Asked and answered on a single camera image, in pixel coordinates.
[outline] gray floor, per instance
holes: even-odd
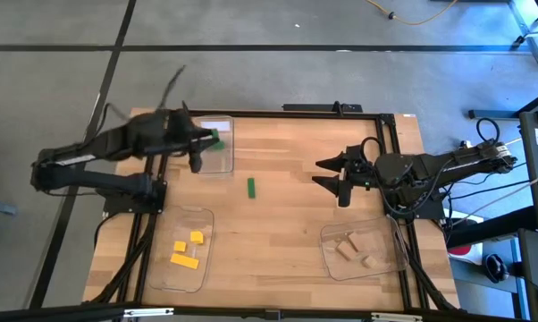
[[[0,43],[112,44],[126,3],[0,1]],[[427,0],[382,4],[412,21],[446,5]],[[388,21],[360,0],[342,5],[324,0],[147,0],[139,1],[126,42],[508,45],[518,34],[506,4],[460,3],[432,23],[409,27]],[[29,165],[42,148],[82,139],[108,58],[106,53],[0,53],[0,200],[19,208],[15,217],[0,215],[0,309],[25,306],[59,206],[58,198],[30,187]],[[527,53],[127,53],[120,57],[108,99],[125,113],[155,106],[182,64],[188,68],[172,93],[172,108],[182,99],[191,108],[273,110],[284,103],[338,99],[362,104],[368,112],[416,114],[425,150],[431,153],[450,150],[460,140],[480,140],[475,122],[465,117],[467,109],[518,109],[538,95],[538,67]],[[118,123],[110,115],[108,126]],[[516,123],[500,127],[502,140],[519,135]],[[486,130],[492,135],[491,127]],[[510,147],[525,159],[520,143]],[[110,164],[91,167],[113,169]],[[524,178],[522,167],[494,175],[477,188],[458,184],[454,194]],[[458,201],[454,208],[469,212],[504,191]],[[522,196],[480,215],[498,216],[531,203],[528,192]],[[46,305],[80,302],[101,205],[97,197],[77,202]],[[458,284],[460,296],[473,292],[463,287]],[[504,293],[482,296],[490,294],[510,301]],[[497,312],[470,306],[469,296],[460,300],[472,311]]]

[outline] green block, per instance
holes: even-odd
[[[248,195],[250,199],[255,198],[255,179],[248,178]]]
[[[217,131],[217,129],[212,129],[212,136],[214,137],[214,139],[219,139],[219,132]],[[225,148],[225,143],[220,140],[209,148],[212,150],[222,150]]]

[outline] wooden table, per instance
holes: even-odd
[[[148,112],[134,109],[132,113]],[[402,153],[423,152],[416,118],[395,115]],[[197,206],[214,213],[214,242],[209,269],[198,292],[166,292],[146,283],[143,303],[164,306],[402,310],[397,273],[337,282],[324,268],[319,249],[323,226],[383,216],[377,190],[356,188],[351,206],[311,181],[333,175],[315,161],[334,157],[348,145],[375,136],[374,122],[361,120],[235,118],[235,166],[224,179],[191,174],[185,159],[170,158],[168,216],[176,206]],[[375,144],[366,145],[370,159]],[[144,160],[129,159],[116,173],[142,172]],[[256,181],[256,198],[248,198],[247,178]],[[124,260],[132,215],[119,215],[101,229],[84,300],[98,295]],[[441,231],[416,220],[422,264],[448,301],[458,297]],[[152,251],[149,274],[155,252]],[[137,276],[134,267],[128,298]],[[412,301],[418,306],[413,273],[408,269]]]

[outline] yellow block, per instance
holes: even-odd
[[[189,239],[191,242],[201,245],[204,243],[204,235],[200,231],[189,233]]]
[[[180,254],[173,254],[170,261],[173,264],[182,265],[184,267],[189,267],[193,269],[198,269],[199,259],[189,258]]]
[[[185,241],[177,241],[173,244],[173,251],[186,251],[186,242]]]

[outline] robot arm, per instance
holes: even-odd
[[[134,116],[117,128],[104,131],[84,143],[61,148],[45,148],[32,164],[30,183],[38,191],[75,185],[97,189],[101,195],[119,192],[133,198],[155,198],[156,183],[149,174],[120,176],[76,169],[73,165],[93,160],[119,161],[128,157],[161,154],[189,155],[193,173],[201,168],[200,153],[219,139],[211,130],[194,125],[188,108],[158,109]]]
[[[395,217],[411,217],[426,199],[437,198],[439,188],[473,174],[506,174],[517,161],[503,143],[487,140],[472,148],[438,156],[384,154],[372,164],[363,152],[367,140],[370,139],[347,147],[334,158],[316,162],[327,170],[338,173],[344,170],[342,178],[338,175],[313,177],[313,181],[338,197],[339,207],[350,204],[354,186],[367,190],[378,188],[386,201],[397,209],[393,212]]]

